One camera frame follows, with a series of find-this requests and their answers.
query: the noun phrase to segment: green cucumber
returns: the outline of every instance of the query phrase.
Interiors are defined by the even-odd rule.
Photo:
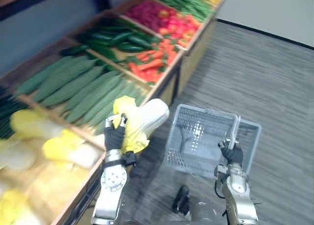
[[[62,56],[76,56],[84,53],[86,49],[89,49],[87,45],[76,45],[60,51],[59,54]]]
[[[138,52],[143,52],[146,50],[143,47],[132,45],[132,44],[119,44],[117,48],[120,51],[127,52],[127,53],[138,53]]]
[[[90,126],[96,126],[100,122],[104,121],[105,118],[108,116],[108,113],[112,112],[113,110],[113,103],[114,100],[123,97],[128,96],[130,93],[132,93],[135,90],[134,82],[128,83],[125,88],[115,97],[111,100],[112,104],[107,105],[106,107],[103,107],[89,122]]]
[[[47,78],[47,80],[40,85],[38,91],[35,93],[33,100],[39,102],[51,95],[66,83],[72,81],[80,74],[89,70],[96,60],[86,60],[86,56],[77,57],[58,69],[55,69]]]
[[[103,55],[104,57],[112,60],[113,62],[117,62],[117,56],[115,54],[115,52],[110,49],[109,47],[104,47],[104,46],[100,46],[100,45],[90,45],[91,49],[98,52],[99,54]]]
[[[87,123],[90,121],[94,116],[97,115],[97,113],[104,107],[108,105],[112,105],[113,103],[110,103],[112,99],[117,97],[123,87],[126,84],[126,80],[122,80],[113,90],[111,90],[106,96],[104,96],[96,105],[91,108],[86,115],[84,115],[82,122],[80,124]]]
[[[113,36],[99,33],[99,32],[93,32],[93,33],[88,32],[87,34],[89,37],[91,37],[93,39],[97,39],[97,40],[105,41],[105,42],[109,42],[113,39]]]
[[[85,115],[95,104],[97,104],[110,90],[112,90],[121,80],[122,75],[118,75],[103,83],[100,87],[89,93],[77,106],[75,106],[70,114],[66,117],[68,122],[75,122]]]
[[[44,68],[42,71],[36,73],[34,76],[26,80],[24,83],[22,83],[15,91],[16,95],[30,93],[34,91],[39,85],[47,79],[48,74],[51,73],[53,70],[58,69],[59,67],[67,64],[72,60],[72,56],[64,57],[60,60],[58,60],[55,63],[52,63],[51,65],[48,65],[46,68]]]
[[[90,69],[88,72],[80,75],[78,78],[72,80],[58,91],[48,96],[44,101],[41,102],[41,105],[45,107],[53,106],[70,99],[82,88],[98,77],[102,73],[103,69],[104,67],[102,66],[97,66]]]
[[[119,73],[117,71],[111,71],[106,74],[101,75],[100,77],[96,78],[94,81],[92,81],[89,85],[85,86],[83,89],[81,89],[77,94],[75,94],[65,105],[63,108],[63,113],[66,111],[69,111],[73,109],[75,106],[77,106],[85,96],[87,96],[89,93],[91,93],[93,90],[98,88],[100,85],[108,82],[111,78],[118,75]]]
[[[101,41],[101,40],[96,40],[96,39],[88,39],[84,42],[85,44],[89,46],[104,46],[108,47],[110,43],[108,41]]]
[[[129,36],[128,37],[128,40],[135,44],[135,45],[138,45],[138,46],[141,46],[141,47],[144,47],[146,49],[151,49],[152,48],[152,45],[149,44],[146,40],[144,40],[143,38],[141,37],[138,37],[136,35],[132,35],[132,36]]]
[[[133,32],[123,32],[117,36],[115,36],[111,41],[110,41],[110,45],[111,46],[116,46],[121,42],[124,42],[129,36],[131,36],[133,34]]]

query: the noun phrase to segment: metal basket handle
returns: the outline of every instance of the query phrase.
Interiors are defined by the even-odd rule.
[[[228,148],[230,150],[232,150],[234,148],[234,146],[235,146],[236,133],[238,131],[239,124],[241,122],[241,116],[240,115],[238,116],[238,115],[233,114],[233,113],[214,111],[214,110],[210,110],[210,109],[205,109],[205,111],[207,113],[209,113],[209,114],[213,114],[213,115],[216,115],[216,116],[221,116],[221,117],[228,116],[228,117],[232,117],[234,119],[234,123],[233,123],[232,130],[231,130],[231,133],[230,133],[230,143],[229,143],[229,146],[228,146]]]

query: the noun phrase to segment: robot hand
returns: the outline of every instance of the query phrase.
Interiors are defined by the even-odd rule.
[[[120,150],[124,140],[124,134],[126,130],[125,126],[127,124],[128,118],[125,114],[122,114],[120,125],[116,129],[114,129],[112,123],[114,117],[116,117],[116,115],[110,116],[105,120],[104,133],[107,151]]]
[[[121,152],[127,117],[123,114],[119,126],[114,129],[113,115],[105,120],[106,157],[101,176],[101,192],[97,199],[91,219],[92,225],[118,225],[121,219],[121,208],[124,204],[123,189],[127,184],[128,174],[125,166],[128,157]]]
[[[242,166],[243,151],[240,143],[236,142],[232,150],[230,150],[223,141],[218,143],[218,147],[220,148],[223,157],[228,161],[228,165],[236,163]]]

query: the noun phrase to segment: gray plastic basket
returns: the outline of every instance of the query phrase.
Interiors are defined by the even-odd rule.
[[[223,163],[217,144],[231,135],[235,120],[218,112],[179,105],[166,145],[164,164],[186,173],[214,178]],[[241,119],[236,139],[243,149],[243,170],[249,174],[262,127]]]

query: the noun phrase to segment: produce shelf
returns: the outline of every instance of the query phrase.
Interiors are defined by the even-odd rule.
[[[0,83],[3,86],[9,88],[9,90],[12,93],[14,93],[17,87],[24,81],[28,80],[30,77],[32,77],[38,71],[45,68],[47,65],[52,64],[55,61],[59,60],[61,58],[59,51],[65,48],[72,47],[76,44],[77,44],[76,42],[72,41],[69,38],[62,38],[53,45],[47,47],[39,54],[35,55],[30,60],[16,67],[16,69],[14,69],[13,71],[4,75],[0,79]],[[146,95],[152,89],[150,86],[145,85],[142,82],[139,82],[138,80],[134,79],[133,76],[127,76],[127,74],[124,74],[123,79],[127,80],[128,83],[135,80],[136,81],[134,82],[135,87],[138,88],[141,91],[141,94],[143,95]],[[63,108],[66,105],[67,101],[57,105],[53,105],[48,109],[46,107],[43,107],[40,103],[37,103],[33,100],[35,94],[36,91],[31,92],[29,94],[19,95],[18,98],[32,107],[41,108],[44,112],[46,112],[52,119],[54,119],[58,123],[65,125],[67,128],[71,129],[73,132],[75,132],[82,138],[86,139],[89,142],[92,142],[99,148],[104,149],[104,142],[100,138],[93,135],[95,128],[89,127],[86,124],[81,125],[79,127],[75,126],[64,119],[65,115],[60,115],[63,112]]]
[[[68,36],[70,37],[70,39],[72,40],[72,42],[79,44],[81,43],[81,41],[79,39],[77,39],[79,37],[80,34],[84,34],[86,31],[89,31],[95,27],[97,27],[97,23],[99,21],[101,21],[101,19],[104,18],[115,18],[116,20],[120,20],[121,18],[119,18],[115,13],[113,13],[114,11],[116,11],[115,9],[112,11],[105,11],[102,12],[101,14],[95,16],[93,19],[91,19],[91,21],[89,21],[88,23],[86,23],[85,25],[79,27],[78,29],[74,30],[73,32],[71,32]],[[150,37],[150,39],[154,39],[156,38],[157,40],[161,40],[163,39],[162,36],[149,31],[149,29],[145,28],[142,25],[139,25],[137,23],[133,24],[131,20],[127,20],[128,22],[131,22],[131,26],[128,27],[128,25],[126,24],[126,28],[132,28],[135,31],[140,32],[141,34],[146,34],[148,37]],[[128,53],[128,52],[122,52],[119,49],[117,49],[116,47],[111,47],[108,45],[108,47],[110,47],[110,49],[114,52],[116,58],[118,60],[125,60],[127,58],[130,57],[136,57],[138,54],[140,53]],[[131,72],[128,69],[128,65],[127,64],[121,64],[121,63],[116,63],[113,62],[112,60],[108,59],[107,57],[105,57],[104,55],[100,54],[99,52],[92,50],[92,49],[87,49],[87,52],[93,54],[94,56],[98,57],[99,59],[105,61],[106,63],[112,65],[114,68],[116,68],[117,70],[119,70],[122,73],[127,74],[127,76],[136,81],[140,86],[142,86],[145,90],[147,91],[152,91],[155,87],[155,85],[157,84],[158,80],[162,80],[168,72],[160,72],[161,76],[159,76],[159,78],[156,80],[155,85],[148,85],[148,83],[151,83],[151,80],[139,77],[138,75],[136,75],[135,73]],[[164,66],[164,70],[167,71],[171,68],[174,67],[174,65],[177,63],[178,60],[180,60],[181,56],[183,55],[183,51],[181,49],[177,49],[177,54],[175,54],[175,58],[172,60],[172,62],[166,66]]]
[[[59,124],[51,118],[50,120],[55,125],[67,129],[67,125]],[[10,149],[19,147],[32,152],[35,161],[28,169],[14,170],[8,167],[1,169],[0,181],[8,188],[18,190],[26,196],[33,213],[45,224],[62,225],[68,217],[72,216],[73,209],[85,196],[89,185],[99,179],[99,168],[105,157],[104,148],[100,149],[98,145],[86,142],[98,149],[98,161],[91,169],[83,169],[76,165],[67,168],[44,157],[42,146],[46,140],[44,138],[24,139],[12,146]]]
[[[139,23],[138,21],[135,21],[134,19],[132,19],[132,18],[130,18],[130,17],[125,15],[126,12],[128,10],[130,10],[130,8],[132,8],[135,5],[139,5],[142,2],[144,2],[144,1],[146,1],[146,0],[128,0],[125,3],[123,3],[123,4],[119,5],[118,7],[114,8],[113,10],[120,16],[120,18],[122,18],[124,20],[127,20],[129,22],[132,22],[132,23],[134,23],[137,26],[141,26],[141,28],[145,27],[145,30],[147,32],[149,32],[150,34],[161,36],[161,34],[157,33],[156,31],[151,30],[147,26],[145,26],[145,25]],[[163,3],[163,2],[161,2],[159,0],[149,0],[149,1],[154,1],[154,2],[156,2],[158,4],[166,6],[167,8],[170,8],[172,10],[177,11],[176,9],[168,6],[167,4],[165,4],[165,3]],[[212,5],[209,4],[209,7],[211,8],[212,12],[208,14],[208,16],[202,22],[202,24],[198,27],[198,29],[196,29],[195,33],[192,35],[192,37],[191,37],[190,41],[188,42],[187,46],[186,47],[182,47],[182,46],[178,45],[178,47],[180,47],[181,49],[189,52],[193,48],[195,43],[198,42],[198,38],[201,36],[201,34],[203,33],[204,29],[208,26],[210,21],[215,17],[217,11],[220,9],[220,7],[221,7],[221,5],[223,4],[224,1],[225,0],[221,0],[220,3],[217,4],[216,6],[212,6]]]

